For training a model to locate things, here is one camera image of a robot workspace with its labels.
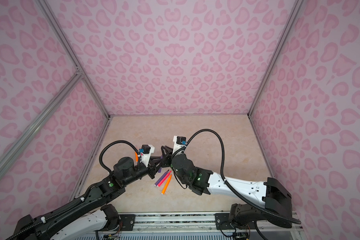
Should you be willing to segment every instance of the purple marker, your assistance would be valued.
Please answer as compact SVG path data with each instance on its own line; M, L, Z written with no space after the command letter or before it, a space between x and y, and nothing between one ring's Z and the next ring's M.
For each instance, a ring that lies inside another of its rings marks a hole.
M157 182L154 185L157 186L160 183L160 181L167 175L168 172L169 172L169 170L164 172L164 174L157 180Z

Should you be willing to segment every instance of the heart pattern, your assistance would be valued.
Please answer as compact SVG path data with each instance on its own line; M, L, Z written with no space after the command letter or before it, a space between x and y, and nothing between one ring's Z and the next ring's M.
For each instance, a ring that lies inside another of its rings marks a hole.
M247 113L293 2L50 5L107 110L123 115Z
M360 1L307 1L253 120L308 239L360 239Z
M0 239L68 202L105 120L80 81L1 179Z
M74 72L33 1L0 1L0 157Z

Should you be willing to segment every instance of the beige tabletop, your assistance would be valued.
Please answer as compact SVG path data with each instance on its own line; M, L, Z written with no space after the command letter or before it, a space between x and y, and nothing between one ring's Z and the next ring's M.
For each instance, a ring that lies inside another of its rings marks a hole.
M173 147L173 136L184 136L188 139L203 128L216 131L224 142L226 177L250 181L267 180L270 176L269 171L246 115L114 117L100 151L110 142L126 140L137 149L143 144L151 144L155 147L152 156L160 156L162 145ZM195 166L220 173L221 147L219 140L212 133L198 134L185 153ZM117 144L106 151L103 161L106 166L113 169L113 165L126 156L134 158L132 148L126 144ZM97 156L83 192L107 174L108 172L100 166ZM125 188L124 194L111 203L118 212L229 211L232 204L244 203L238 198L225 195L199 196L189 189L182 189L173 176L167 191L162 195L163 186L154 186L161 175L162 173L156 174L155 179L145 176L142 180L133 182Z

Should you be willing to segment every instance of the orange marker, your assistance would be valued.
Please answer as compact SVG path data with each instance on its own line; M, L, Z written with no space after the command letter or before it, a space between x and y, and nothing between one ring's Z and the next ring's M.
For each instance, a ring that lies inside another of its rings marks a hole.
M172 171L170 171L169 173L167 173L167 175L163 178L163 180L161 180L161 182L158 183L158 185L157 185L158 187L160 187L160 186L163 184L163 182L167 179L167 177L169 177L169 175L171 174L171 172L172 172Z
M169 176L169 178L168 178L167 182L165 183L165 186L164 186L163 191L161 192L161 194L164 195L165 190L167 189L168 184L169 184L169 182L171 181L171 178L172 178L172 175Z

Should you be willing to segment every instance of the pink wall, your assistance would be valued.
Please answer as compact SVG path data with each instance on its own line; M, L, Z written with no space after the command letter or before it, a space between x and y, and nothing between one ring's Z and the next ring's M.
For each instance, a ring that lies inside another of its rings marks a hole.
M247 113L293 3L49 1L111 114Z
M254 123L309 239L360 239L360 1L308 1Z
M32 0L0 1L0 156L73 71Z
M68 202L105 118L79 82L0 181L0 238Z

